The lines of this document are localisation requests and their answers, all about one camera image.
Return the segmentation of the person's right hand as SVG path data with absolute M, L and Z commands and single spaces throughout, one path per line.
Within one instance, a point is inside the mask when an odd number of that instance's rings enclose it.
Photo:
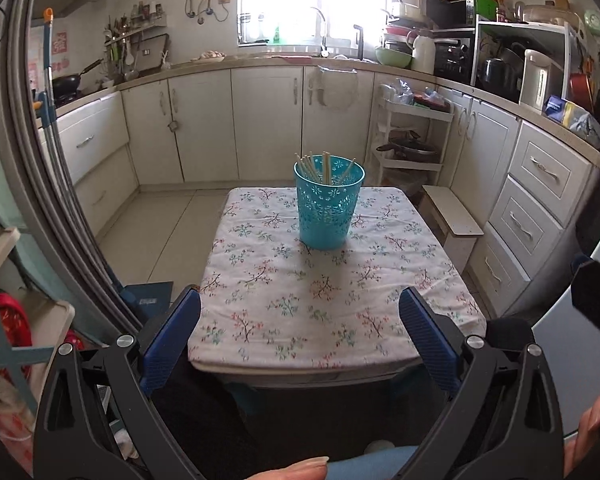
M 577 435 L 565 444 L 564 477 L 576 468 L 600 438 L 600 396 L 580 417 Z

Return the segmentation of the person's left hand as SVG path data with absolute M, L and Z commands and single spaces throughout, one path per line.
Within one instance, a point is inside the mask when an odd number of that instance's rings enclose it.
M 302 460 L 285 468 L 262 471 L 247 480 L 325 480 L 329 457 Z

